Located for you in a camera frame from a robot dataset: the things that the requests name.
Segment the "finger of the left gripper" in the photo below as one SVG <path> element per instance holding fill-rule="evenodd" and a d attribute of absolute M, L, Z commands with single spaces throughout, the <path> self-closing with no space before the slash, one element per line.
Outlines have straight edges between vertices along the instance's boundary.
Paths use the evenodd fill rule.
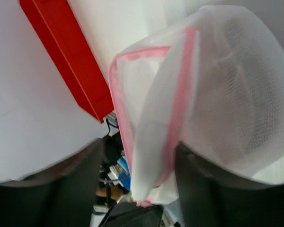
<path fill-rule="evenodd" d="M 119 203 L 111 208 L 100 222 L 101 227 L 160 227 L 163 208 Z"/>

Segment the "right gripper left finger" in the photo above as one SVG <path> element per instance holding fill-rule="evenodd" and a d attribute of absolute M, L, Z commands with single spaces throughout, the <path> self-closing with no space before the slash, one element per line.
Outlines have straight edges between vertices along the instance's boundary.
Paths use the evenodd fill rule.
<path fill-rule="evenodd" d="M 90 226 L 104 150 L 96 139 L 29 178 L 0 183 L 0 227 Z"/>

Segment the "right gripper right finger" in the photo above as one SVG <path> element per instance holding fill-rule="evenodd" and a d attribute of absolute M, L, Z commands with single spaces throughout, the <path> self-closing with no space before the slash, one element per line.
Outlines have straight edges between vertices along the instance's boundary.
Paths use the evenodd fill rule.
<path fill-rule="evenodd" d="M 183 142 L 176 147 L 175 175 L 187 227 L 284 227 L 284 184 L 233 174 Z"/>

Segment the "spare white mesh laundry bag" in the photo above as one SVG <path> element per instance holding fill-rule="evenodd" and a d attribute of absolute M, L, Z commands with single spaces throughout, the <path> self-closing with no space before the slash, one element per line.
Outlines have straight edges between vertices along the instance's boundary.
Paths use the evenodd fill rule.
<path fill-rule="evenodd" d="M 284 13 L 205 5 L 118 54 L 108 82 L 132 198 L 178 198 L 183 141 L 241 176 L 284 183 Z"/>

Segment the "person in background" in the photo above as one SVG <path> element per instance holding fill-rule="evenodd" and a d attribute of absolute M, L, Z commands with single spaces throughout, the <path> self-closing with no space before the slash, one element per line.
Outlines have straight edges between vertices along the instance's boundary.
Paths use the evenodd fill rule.
<path fill-rule="evenodd" d="M 99 197 L 109 197 L 114 201 L 118 201 L 123 196 L 123 191 L 117 186 L 107 188 L 97 188 L 96 195 Z"/>

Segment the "red plastic bin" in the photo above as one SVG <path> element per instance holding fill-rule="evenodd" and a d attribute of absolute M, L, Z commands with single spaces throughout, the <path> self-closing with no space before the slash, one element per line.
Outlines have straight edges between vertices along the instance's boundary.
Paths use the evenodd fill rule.
<path fill-rule="evenodd" d="M 113 110 L 109 88 L 68 2 L 19 4 L 78 105 L 103 123 Z"/>

